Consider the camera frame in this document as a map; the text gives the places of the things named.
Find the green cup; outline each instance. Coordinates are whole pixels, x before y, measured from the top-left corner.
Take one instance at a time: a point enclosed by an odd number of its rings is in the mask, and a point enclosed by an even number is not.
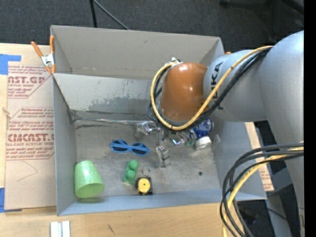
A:
[[[75,166],[75,195],[79,198],[91,198],[104,189],[102,178],[93,162],[84,160]]]

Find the cardboard box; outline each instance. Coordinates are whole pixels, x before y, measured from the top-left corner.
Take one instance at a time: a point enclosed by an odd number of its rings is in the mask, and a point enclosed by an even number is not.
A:
[[[206,66],[224,55],[220,38],[126,30],[52,26],[56,73],[53,80],[57,215],[181,206],[219,202],[226,172],[253,148],[245,123],[214,117],[212,148],[164,146],[171,165],[159,167],[156,134],[140,139],[150,153],[140,157],[114,153],[110,142],[136,142],[135,124],[148,120],[146,107],[155,73],[172,57]],[[95,163],[105,189],[96,198],[79,199],[74,168],[81,160]],[[154,194],[141,196],[122,182],[126,164],[135,159],[150,169]],[[244,185],[238,199],[264,199],[259,174]]]

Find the black floor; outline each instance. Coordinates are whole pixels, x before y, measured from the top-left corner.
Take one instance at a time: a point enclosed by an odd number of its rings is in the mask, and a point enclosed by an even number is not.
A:
[[[94,5],[99,28],[216,36],[225,51],[273,42],[269,38],[272,8],[267,0],[231,0],[228,6],[221,6],[220,0],[97,1],[109,12]],[[0,0],[0,42],[48,44],[51,25],[94,27],[89,0]],[[303,29],[304,16],[282,4],[276,41]],[[293,207],[295,198],[284,193],[285,209]],[[244,206],[255,212],[254,220],[248,218],[254,235],[273,237],[265,203],[247,202]],[[291,220],[294,237],[299,234],[295,220]]]

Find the blue sunglasses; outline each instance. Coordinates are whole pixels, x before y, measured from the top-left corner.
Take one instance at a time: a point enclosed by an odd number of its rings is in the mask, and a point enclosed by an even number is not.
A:
[[[111,142],[110,146],[112,151],[116,153],[126,153],[127,151],[131,151],[133,154],[137,156],[145,156],[150,151],[150,149],[146,147],[143,143],[137,142],[129,146],[123,140],[114,140]]]

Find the yellow cable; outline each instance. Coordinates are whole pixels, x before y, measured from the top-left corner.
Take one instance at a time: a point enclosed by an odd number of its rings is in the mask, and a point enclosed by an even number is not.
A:
[[[304,150],[304,147],[297,147],[297,148],[293,148],[293,149],[289,149],[289,150]],[[268,157],[267,159],[263,160],[263,161],[266,161],[268,159],[271,159],[271,160],[275,160],[275,159],[279,159],[279,158],[283,158],[285,156],[288,156],[288,155],[277,155],[277,156],[270,156]],[[249,169],[242,177],[241,179],[236,183],[236,186],[234,187],[234,189],[232,190],[228,200],[227,200],[227,207],[228,209],[230,208],[237,192],[239,191],[239,189],[242,187],[242,185],[245,183],[245,181],[248,180],[248,178],[254,173],[256,172],[261,166],[267,164],[267,162],[264,162],[264,163],[261,163],[259,165],[256,165],[256,166],[253,166],[251,169]],[[226,220],[227,219],[227,216],[226,216],[226,213],[224,213],[224,219]],[[223,234],[223,237],[227,237],[227,232],[226,232],[226,226],[223,224],[222,226],[222,234]]]
[[[153,82],[152,82],[152,86],[151,86],[151,90],[150,90],[150,98],[151,98],[151,103],[152,103],[152,107],[153,110],[155,112],[155,115],[157,116],[157,118],[159,119],[159,121],[164,124],[166,127],[172,129],[172,130],[182,130],[187,128],[189,125],[191,125],[200,115],[201,113],[204,111],[204,109],[206,108],[206,106],[209,104],[209,102],[212,100],[213,96],[216,94],[218,88],[221,86],[221,84],[224,82],[225,78],[228,76],[228,74],[239,64],[241,63],[243,60],[245,60],[246,58],[248,58],[250,55],[259,52],[261,50],[270,48],[272,46],[263,46],[257,49],[254,49],[252,51],[250,51],[249,53],[247,53],[246,55],[244,55],[243,57],[241,57],[239,60],[237,60],[225,73],[224,75],[220,78],[220,80],[218,81],[218,83],[216,84],[216,86],[214,87],[214,89],[211,91],[211,93],[209,94],[209,96],[207,97],[206,101],[203,103],[202,107],[198,110],[198,112],[184,125],[182,126],[172,126],[171,124],[169,124],[168,122],[166,122],[159,114],[156,104],[155,104],[155,98],[154,98],[154,89],[155,89],[155,83],[156,80],[158,78],[158,76],[162,73],[162,71],[164,71],[167,67],[172,66],[173,63],[168,63],[166,65],[164,65],[155,75]]]

